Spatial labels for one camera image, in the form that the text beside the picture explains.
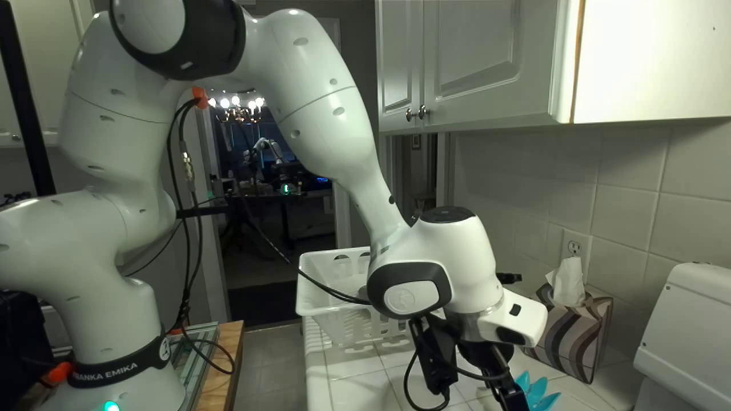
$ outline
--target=wall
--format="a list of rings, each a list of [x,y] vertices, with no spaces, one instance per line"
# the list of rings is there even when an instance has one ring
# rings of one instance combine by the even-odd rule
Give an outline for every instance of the wall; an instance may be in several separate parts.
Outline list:
[[[499,270],[544,282],[563,231],[591,234],[587,282],[616,296],[610,344],[632,356],[669,270],[731,265],[731,122],[449,134],[448,198],[494,219]]]

